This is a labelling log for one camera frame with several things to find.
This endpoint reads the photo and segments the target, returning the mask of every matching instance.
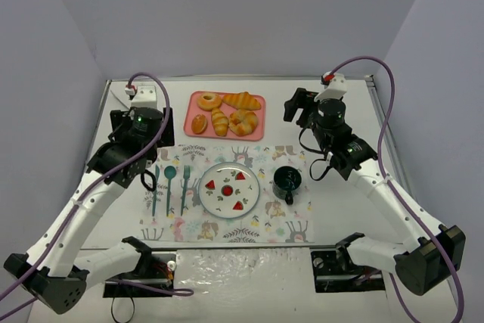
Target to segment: cable connector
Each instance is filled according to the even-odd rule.
[[[321,77],[321,84],[324,85],[324,90],[316,95],[315,101],[323,101],[327,98],[336,98],[340,100],[348,91],[346,86],[346,79],[342,73],[326,72]]]
[[[73,206],[75,205],[82,206],[82,201],[74,197],[71,197],[69,202],[72,202]]]
[[[134,85],[126,85],[126,87],[124,88],[124,92],[129,96],[129,98],[133,98],[135,97],[136,95],[136,86]]]

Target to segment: black clamp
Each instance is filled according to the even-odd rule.
[[[363,238],[365,235],[359,232],[351,234],[347,238],[342,239],[336,244],[336,258],[337,262],[341,265],[344,272],[352,272],[358,268],[353,262],[348,254],[348,247],[351,243],[359,238]]]
[[[124,244],[130,244],[135,248],[137,252],[141,254],[138,264],[136,265],[135,270],[133,270],[132,273],[139,276],[145,275],[153,261],[153,257],[151,255],[151,247],[146,245],[144,242],[139,241],[137,238],[134,238],[133,236],[123,238],[121,242],[123,242]]]

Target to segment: pastry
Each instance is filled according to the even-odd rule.
[[[237,136],[249,135],[254,132],[259,119],[253,111],[240,109],[230,115],[228,127]]]
[[[206,130],[206,127],[208,125],[209,125],[209,122],[206,119],[205,115],[198,114],[191,121],[191,131],[194,132],[195,134],[201,134]]]
[[[215,133],[218,136],[227,135],[228,118],[218,108],[212,110],[212,125],[213,125],[213,130],[215,130]]]
[[[257,101],[249,92],[240,94],[226,94],[223,101],[236,109],[258,110],[261,108],[260,102]]]
[[[211,111],[222,105],[222,98],[213,92],[204,92],[198,97],[197,105],[202,110]]]

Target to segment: placemat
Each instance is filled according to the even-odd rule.
[[[257,205],[239,219],[220,219],[205,211],[198,194],[200,178],[213,165],[238,162],[256,174],[260,185]],[[171,184],[170,211],[166,216],[168,180],[163,174],[167,166],[177,169]],[[180,216],[184,166],[190,166],[185,209]],[[292,166],[302,175],[302,184],[294,193],[294,205],[288,206],[272,193],[272,177],[280,166]],[[306,156],[292,145],[251,145],[205,148],[199,145],[179,145],[159,151],[158,161],[150,168],[158,175],[156,210],[152,216],[155,192],[146,191],[140,216],[142,240],[214,241],[238,243],[314,242],[311,194],[307,182]],[[151,230],[157,236],[150,236]]]

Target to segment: black mug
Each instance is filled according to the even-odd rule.
[[[301,173],[292,166],[282,166],[274,173],[272,191],[277,198],[285,200],[290,206],[294,203],[293,192],[301,185]]]

